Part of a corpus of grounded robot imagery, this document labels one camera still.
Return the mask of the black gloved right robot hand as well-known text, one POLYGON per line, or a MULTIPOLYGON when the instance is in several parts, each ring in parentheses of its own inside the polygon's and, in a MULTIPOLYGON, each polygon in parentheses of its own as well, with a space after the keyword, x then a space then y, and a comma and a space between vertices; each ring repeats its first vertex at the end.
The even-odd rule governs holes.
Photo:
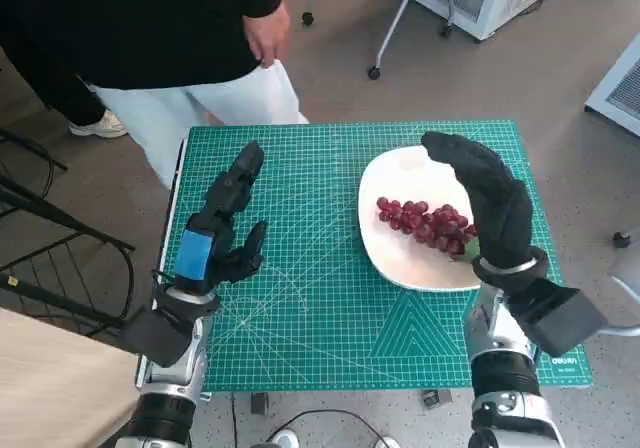
POLYGON ((525 184, 494 151, 461 135, 426 132, 429 157, 451 166, 465 188, 479 238, 480 255, 498 269, 532 259, 532 202, 525 184))

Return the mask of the person's left hand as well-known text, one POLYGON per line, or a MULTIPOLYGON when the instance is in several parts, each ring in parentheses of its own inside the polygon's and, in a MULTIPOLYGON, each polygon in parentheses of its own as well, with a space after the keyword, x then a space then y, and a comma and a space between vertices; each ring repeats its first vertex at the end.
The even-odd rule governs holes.
POLYGON ((284 1, 269 15, 243 17, 245 35, 252 54, 268 68, 283 57, 290 30, 290 15, 284 1))

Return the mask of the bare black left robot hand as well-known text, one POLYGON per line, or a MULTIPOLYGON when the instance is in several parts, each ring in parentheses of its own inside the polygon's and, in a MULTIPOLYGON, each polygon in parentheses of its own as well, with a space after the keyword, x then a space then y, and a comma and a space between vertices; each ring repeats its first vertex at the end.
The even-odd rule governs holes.
POLYGON ((258 271, 267 223, 256 223, 244 244, 234 247, 234 216, 248 206, 263 162, 264 151, 251 141, 216 176, 204 207, 190 216, 183 231, 174 264, 177 290, 203 296, 222 282, 235 283, 258 271))

